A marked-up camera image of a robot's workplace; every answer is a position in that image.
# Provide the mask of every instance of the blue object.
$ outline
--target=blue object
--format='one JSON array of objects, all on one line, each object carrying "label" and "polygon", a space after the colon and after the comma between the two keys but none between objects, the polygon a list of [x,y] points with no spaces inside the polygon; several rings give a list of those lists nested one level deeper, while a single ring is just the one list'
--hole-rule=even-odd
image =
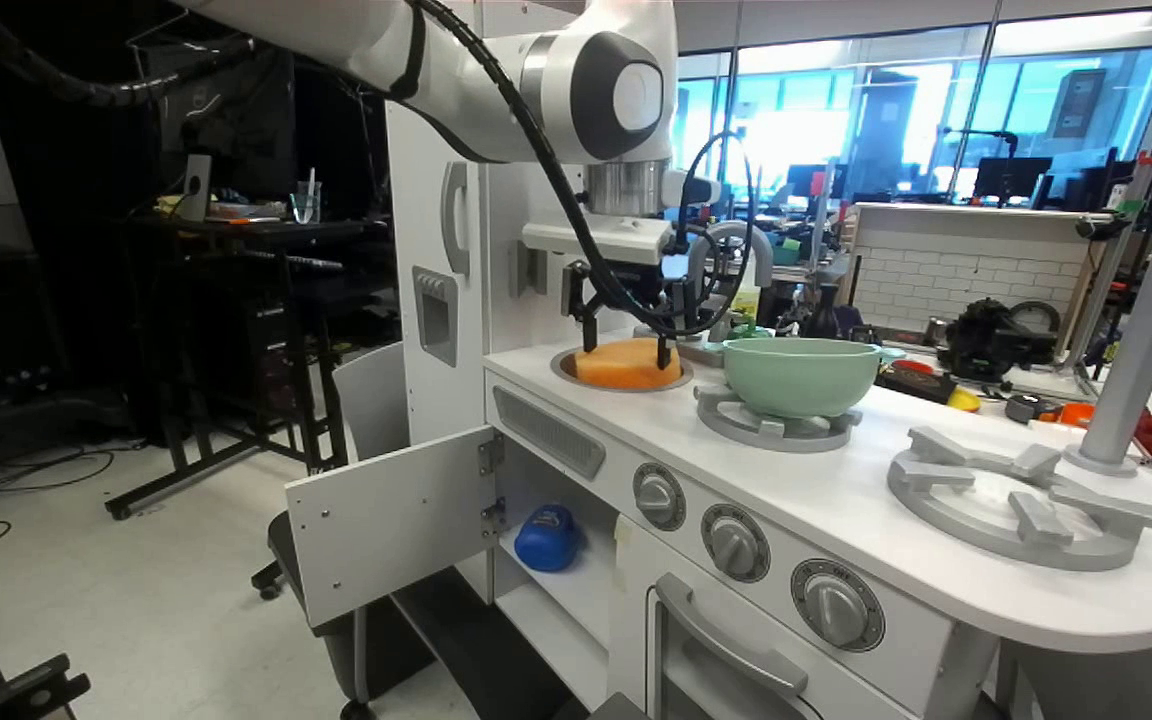
[{"label": "blue object", "polygon": [[519,559],[532,570],[532,573],[566,573],[574,570],[576,559],[576,521],[568,508],[559,506],[546,506],[536,508],[519,536],[511,540],[511,549],[519,554]]}]

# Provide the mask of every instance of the orange plate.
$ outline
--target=orange plate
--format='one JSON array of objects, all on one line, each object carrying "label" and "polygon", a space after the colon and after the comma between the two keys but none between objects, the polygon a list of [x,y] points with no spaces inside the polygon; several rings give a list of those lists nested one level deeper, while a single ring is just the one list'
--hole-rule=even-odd
[{"label": "orange plate", "polygon": [[667,365],[655,368],[655,335],[599,343],[596,352],[576,352],[576,382],[617,391],[659,391],[683,377],[683,362],[673,348]]}]

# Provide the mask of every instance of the computer monitor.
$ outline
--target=computer monitor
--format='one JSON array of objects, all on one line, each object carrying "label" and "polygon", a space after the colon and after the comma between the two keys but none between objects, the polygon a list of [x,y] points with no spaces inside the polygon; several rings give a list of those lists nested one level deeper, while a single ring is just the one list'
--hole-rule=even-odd
[{"label": "computer monitor", "polygon": [[1054,155],[985,155],[976,171],[976,197],[998,197],[1000,203],[1014,197],[1032,197],[1050,168]]}]

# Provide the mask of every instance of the open cabinet door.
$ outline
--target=open cabinet door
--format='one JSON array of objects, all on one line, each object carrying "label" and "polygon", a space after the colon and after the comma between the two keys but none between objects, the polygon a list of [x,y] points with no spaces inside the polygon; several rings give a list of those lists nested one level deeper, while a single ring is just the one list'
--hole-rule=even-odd
[{"label": "open cabinet door", "polygon": [[392,595],[492,540],[496,433],[475,428],[287,486],[312,627]]}]

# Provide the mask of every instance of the yellow object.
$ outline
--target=yellow object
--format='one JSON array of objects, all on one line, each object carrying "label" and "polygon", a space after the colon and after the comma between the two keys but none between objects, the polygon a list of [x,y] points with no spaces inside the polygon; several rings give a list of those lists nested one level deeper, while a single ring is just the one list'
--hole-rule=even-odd
[{"label": "yellow object", "polygon": [[748,325],[759,317],[759,290],[757,290],[757,284],[745,284],[745,290],[737,292],[732,317],[739,317],[739,322],[748,322]]},{"label": "yellow object", "polygon": [[957,389],[957,391],[948,396],[948,408],[960,408],[960,414],[979,414],[979,403],[985,403],[985,396],[973,391],[973,389]]},{"label": "yellow object", "polygon": [[655,391],[683,377],[683,362],[673,348],[667,365],[655,368],[655,335],[638,335],[619,343],[599,343],[596,352],[576,352],[576,382],[617,391]]}]

